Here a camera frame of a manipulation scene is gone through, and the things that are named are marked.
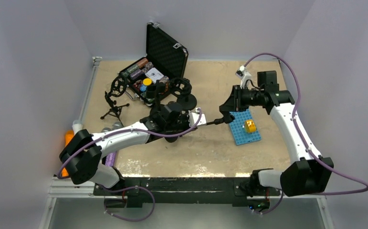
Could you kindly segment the black shock mount round stand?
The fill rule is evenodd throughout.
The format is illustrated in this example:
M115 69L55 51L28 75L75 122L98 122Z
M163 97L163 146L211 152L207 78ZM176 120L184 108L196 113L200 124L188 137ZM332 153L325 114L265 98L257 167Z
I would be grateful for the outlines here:
M184 110L193 110L197 105L196 97L191 93L192 85L187 78L174 78L169 82L170 92L177 97Z

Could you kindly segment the black round base clip stand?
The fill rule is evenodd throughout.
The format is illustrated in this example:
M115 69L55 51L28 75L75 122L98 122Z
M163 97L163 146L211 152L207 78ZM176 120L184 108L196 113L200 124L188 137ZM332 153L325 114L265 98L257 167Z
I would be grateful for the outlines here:
M157 80L155 84L149 85L145 91L146 99L150 102L152 101L152 108L150 113L154 113L160 110L160 98L161 95L164 94L169 87L169 83L161 82Z

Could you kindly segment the black tripod shock mount stand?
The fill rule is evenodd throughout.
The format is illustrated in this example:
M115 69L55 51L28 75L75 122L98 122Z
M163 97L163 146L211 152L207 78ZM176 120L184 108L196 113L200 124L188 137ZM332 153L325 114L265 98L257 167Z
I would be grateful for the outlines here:
M107 116L115 117L119 122L122 122L120 119L123 107L129 107L130 103L126 104L118 104L117 98L121 97L128 87L128 81L125 76L118 75L111 84L109 92L105 91L105 101L109 105L109 110L104 115L100 117L101 120L104 120Z

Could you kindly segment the purple glitter microphone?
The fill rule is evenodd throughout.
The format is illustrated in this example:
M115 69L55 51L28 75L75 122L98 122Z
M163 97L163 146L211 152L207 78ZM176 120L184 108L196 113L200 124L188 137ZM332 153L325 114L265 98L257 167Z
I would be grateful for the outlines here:
M116 162L116 156L117 156L117 152L112 152L108 154L105 159L105 165L108 167L113 167Z

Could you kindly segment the white microphone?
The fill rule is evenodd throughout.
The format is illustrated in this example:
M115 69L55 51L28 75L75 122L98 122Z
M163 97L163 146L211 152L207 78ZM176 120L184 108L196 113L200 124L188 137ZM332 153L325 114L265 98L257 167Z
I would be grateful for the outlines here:
M72 130L74 135L83 129L83 124L81 120L74 120L72 123Z

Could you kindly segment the orange microphone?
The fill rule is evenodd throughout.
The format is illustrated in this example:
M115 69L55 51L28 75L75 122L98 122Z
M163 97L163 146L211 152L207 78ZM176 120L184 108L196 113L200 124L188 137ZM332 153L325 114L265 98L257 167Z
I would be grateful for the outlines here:
M73 130L68 130L66 133L65 133L65 146L67 146L69 144L69 142L71 141L71 139L73 138L74 136L74 131ZM67 177L69 174L66 170L66 168L63 168L62 171L61 171L61 176L63 177Z

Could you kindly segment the black microphone silver grille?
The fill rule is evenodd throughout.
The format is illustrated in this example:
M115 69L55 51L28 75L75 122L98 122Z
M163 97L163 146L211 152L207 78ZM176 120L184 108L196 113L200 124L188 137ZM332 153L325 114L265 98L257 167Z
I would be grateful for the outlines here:
M114 131L120 128L123 128L124 125L120 122L120 121L116 121L114 122L110 127L104 127L101 132L102 133L106 133L106 132L110 132L110 131Z

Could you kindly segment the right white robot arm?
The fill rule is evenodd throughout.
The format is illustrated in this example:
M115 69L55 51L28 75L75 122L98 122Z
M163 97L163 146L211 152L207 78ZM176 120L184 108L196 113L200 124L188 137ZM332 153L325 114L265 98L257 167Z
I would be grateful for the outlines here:
M235 120L235 112L244 112L250 106L260 106L277 125L287 147L290 166L285 171L259 169L252 172L246 189L255 194L263 193L268 187L282 190L289 196L318 194L324 192L334 167L329 157L322 157L297 119L295 101L288 90L280 90L275 71L259 72L258 85L247 87L252 81L248 70L241 66L236 75L239 85L232 87L229 98L219 106L223 115L220 123Z

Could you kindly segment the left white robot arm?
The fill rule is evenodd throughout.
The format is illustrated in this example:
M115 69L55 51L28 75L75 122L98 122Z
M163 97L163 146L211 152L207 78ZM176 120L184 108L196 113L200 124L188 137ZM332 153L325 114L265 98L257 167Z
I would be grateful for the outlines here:
M147 144L160 138L175 139L196 128L202 111L184 111L176 102L163 105L132 125L117 130L89 133L79 130L59 155L61 169L75 185L91 181L102 185L111 195L123 191L121 173L114 167L101 163L110 153L121 149Z

